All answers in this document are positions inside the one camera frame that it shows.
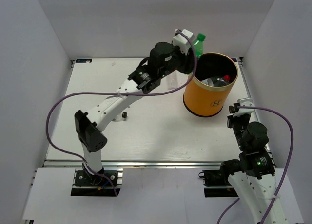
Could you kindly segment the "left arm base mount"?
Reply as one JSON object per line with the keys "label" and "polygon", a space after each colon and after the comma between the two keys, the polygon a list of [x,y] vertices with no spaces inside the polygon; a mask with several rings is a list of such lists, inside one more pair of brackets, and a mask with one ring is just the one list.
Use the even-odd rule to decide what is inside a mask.
{"label": "left arm base mount", "polygon": [[105,170],[104,175],[113,183],[116,192],[110,182],[103,177],[88,177],[83,170],[76,170],[71,188],[71,196],[75,197],[116,197],[119,194],[122,184],[122,171]]}

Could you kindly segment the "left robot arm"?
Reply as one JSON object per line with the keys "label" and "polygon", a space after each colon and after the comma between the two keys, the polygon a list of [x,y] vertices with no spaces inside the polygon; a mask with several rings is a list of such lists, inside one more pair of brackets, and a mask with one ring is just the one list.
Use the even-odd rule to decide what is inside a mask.
{"label": "left robot arm", "polygon": [[174,71],[192,74],[196,65],[196,52],[191,43],[159,42],[115,93],[108,94],[96,107],[75,113],[76,133],[83,147],[83,169],[91,184],[97,185],[103,179],[101,150],[108,141],[103,135],[106,127],[134,102],[144,96],[155,96],[152,90],[163,78]]}

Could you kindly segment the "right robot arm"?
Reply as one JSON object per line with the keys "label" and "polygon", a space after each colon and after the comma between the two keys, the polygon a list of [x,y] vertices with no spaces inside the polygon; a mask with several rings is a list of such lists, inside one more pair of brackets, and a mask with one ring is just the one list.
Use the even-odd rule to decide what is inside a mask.
{"label": "right robot arm", "polygon": [[233,130],[241,153],[220,172],[221,181],[234,187],[254,224],[287,224],[275,167],[265,149],[268,130],[263,124],[250,121],[250,107],[245,113],[239,110],[238,104],[229,107],[227,125]]}

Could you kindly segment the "clear unlabelled plastic bottle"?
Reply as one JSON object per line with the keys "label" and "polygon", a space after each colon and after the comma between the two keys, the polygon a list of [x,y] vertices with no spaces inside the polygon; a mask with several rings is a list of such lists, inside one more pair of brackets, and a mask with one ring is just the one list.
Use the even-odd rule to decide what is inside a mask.
{"label": "clear unlabelled plastic bottle", "polygon": [[181,89],[183,83],[179,81],[179,74],[178,71],[174,71],[167,76],[167,88],[169,91]]}

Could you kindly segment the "blue orange label clear bottle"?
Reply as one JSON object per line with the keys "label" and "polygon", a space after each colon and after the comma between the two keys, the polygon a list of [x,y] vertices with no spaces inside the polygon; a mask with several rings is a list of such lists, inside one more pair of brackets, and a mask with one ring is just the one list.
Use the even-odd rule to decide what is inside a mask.
{"label": "blue orange label clear bottle", "polygon": [[229,84],[229,82],[221,76],[210,77],[202,80],[201,82],[211,87],[223,87]]}

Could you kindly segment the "red label Nongfu water bottle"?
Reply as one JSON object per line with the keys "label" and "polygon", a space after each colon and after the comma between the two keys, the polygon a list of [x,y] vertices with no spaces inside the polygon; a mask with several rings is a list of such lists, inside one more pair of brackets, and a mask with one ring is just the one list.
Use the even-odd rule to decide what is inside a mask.
{"label": "red label Nongfu water bottle", "polygon": [[226,80],[226,81],[230,81],[230,80],[231,80],[231,78],[230,78],[230,76],[229,76],[229,75],[225,75],[225,76],[223,76],[223,79],[224,79],[224,80]]}

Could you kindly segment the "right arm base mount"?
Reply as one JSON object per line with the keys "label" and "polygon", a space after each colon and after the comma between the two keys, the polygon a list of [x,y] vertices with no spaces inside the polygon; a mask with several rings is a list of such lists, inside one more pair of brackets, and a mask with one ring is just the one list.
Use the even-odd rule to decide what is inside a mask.
{"label": "right arm base mount", "polygon": [[204,181],[205,198],[228,198],[238,197],[235,189],[228,182],[230,175],[241,172],[238,159],[224,161],[218,170],[203,170],[198,174]]}

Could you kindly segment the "green plastic bottle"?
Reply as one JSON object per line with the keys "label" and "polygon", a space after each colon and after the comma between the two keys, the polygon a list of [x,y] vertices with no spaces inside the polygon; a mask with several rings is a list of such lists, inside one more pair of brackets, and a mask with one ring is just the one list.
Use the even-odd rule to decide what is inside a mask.
{"label": "green plastic bottle", "polygon": [[204,34],[198,33],[196,39],[193,41],[193,47],[195,49],[195,55],[197,59],[200,59],[203,54],[203,43],[205,39],[206,36]]}

